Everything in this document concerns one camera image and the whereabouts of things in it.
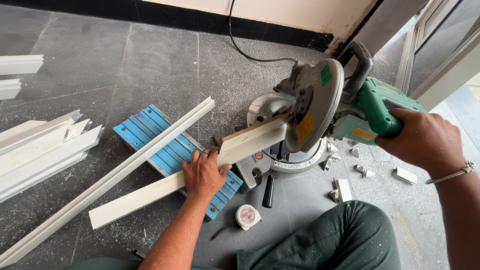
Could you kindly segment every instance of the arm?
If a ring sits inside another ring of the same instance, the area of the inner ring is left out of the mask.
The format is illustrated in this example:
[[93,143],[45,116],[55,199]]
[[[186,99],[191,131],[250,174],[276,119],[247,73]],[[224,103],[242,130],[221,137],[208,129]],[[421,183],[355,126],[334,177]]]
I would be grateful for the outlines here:
[[[398,137],[377,137],[375,143],[399,159],[428,172],[434,180],[460,171],[467,165],[462,154],[460,130],[438,114],[393,109],[404,124]],[[480,182],[475,172],[435,184],[452,269],[477,267],[480,243]]]
[[220,170],[217,169],[218,148],[213,148],[211,152],[205,149],[204,152],[210,153],[210,156],[200,155],[195,150],[190,163],[182,162],[187,199],[152,247],[139,270],[166,267],[190,269],[206,209],[215,193],[227,180],[227,171],[231,168],[231,165],[227,164]]

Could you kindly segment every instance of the green saw motor housing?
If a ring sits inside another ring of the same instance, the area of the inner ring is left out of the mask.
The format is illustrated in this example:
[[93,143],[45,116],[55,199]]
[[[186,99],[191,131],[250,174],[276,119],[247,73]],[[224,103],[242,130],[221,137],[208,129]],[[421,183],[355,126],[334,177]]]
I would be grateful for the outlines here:
[[388,113],[394,108],[426,112],[417,101],[405,96],[398,88],[374,77],[367,77],[352,103],[340,102],[337,111],[350,110],[353,113],[337,120],[331,137],[346,137],[368,145],[375,145],[377,135],[396,137],[402,130],[403,123]]

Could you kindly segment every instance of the knee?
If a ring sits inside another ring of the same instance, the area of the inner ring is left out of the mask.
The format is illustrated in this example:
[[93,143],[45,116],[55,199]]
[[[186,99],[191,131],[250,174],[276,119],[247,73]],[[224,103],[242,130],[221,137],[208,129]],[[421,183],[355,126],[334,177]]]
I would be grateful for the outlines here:
[[342,207],[346,217],[353,222],[353,220],[366,222],[366,223],[377,223],[378,226],[387,226],[391,227],[392,224],[387,217],[387,214],[383,212],[379,207],[369,204],[363,201],[352,200],[346,201],[338,205]]

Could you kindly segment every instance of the black handle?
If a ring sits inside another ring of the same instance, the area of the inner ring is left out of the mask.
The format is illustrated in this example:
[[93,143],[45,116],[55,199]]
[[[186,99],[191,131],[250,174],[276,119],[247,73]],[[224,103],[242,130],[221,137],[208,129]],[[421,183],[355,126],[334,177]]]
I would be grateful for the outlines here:
[[355,40],[350,42],[345,50],[337,57],[337,60],[345,67],[354,55],[358,58],[359,62],[352,77],[343,88],[342,97],[340,98],[341,102],[347,104],[353,101],[373,66],[373,59],[367,48],[365,48],[360,41]]
[[275,179],[271,175],[268,176],[267,185],[265,186],[264,200],[262,206],[265,208],[272,208],[273,202],[273,184]]

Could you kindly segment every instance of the green pants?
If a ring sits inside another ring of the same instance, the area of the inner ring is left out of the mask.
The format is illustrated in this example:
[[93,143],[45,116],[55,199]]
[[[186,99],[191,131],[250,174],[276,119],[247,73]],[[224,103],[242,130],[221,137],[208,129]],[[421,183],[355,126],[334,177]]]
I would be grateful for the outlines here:
[[[135,270],[140,262],[113,258],[80,261],[68,270]],[[399,270],[392,224],[378,207],[348,201],[257,251],[237,250],[237,270]],[[193,267],[192,269],[214,269]]]

